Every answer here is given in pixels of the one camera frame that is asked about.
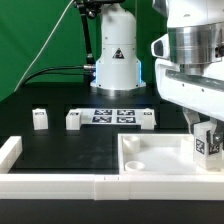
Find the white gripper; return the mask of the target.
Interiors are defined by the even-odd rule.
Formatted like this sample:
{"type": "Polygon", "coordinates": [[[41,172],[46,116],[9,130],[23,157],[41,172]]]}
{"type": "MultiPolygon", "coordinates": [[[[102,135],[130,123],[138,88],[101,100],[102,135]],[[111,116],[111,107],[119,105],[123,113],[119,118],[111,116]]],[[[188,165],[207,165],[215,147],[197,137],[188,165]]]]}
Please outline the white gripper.
{"type": "Polygon", "coordinates": [[[188,75],[170,61],[167,34],[151,44],[151,52],[156,57],[155,76],[160,96],[183,107],[191,134],[194,125],[200,122],[197,112],[215,118],[209,121],[211,127],[206,139],[209,154],[220,153],[224,143],[224,57],[205,66],[202,75],[188,75]]]}

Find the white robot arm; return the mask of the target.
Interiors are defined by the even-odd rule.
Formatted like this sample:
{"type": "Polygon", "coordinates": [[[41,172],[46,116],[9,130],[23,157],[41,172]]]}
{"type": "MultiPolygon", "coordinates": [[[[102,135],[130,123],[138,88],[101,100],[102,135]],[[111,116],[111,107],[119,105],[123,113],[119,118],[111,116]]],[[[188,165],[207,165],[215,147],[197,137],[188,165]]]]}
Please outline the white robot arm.
{"type": "MultiPolygon", "coordinates": [[[[195,148],[224,146],[224,0],[152,0],[167,33],[151,44],[160,96],[183,107],[195,148]]],[[[117,0],[101,7],[102,51],[91,87],[106,93],[145,85],[135,53],[136,20],[117,0]]]]}

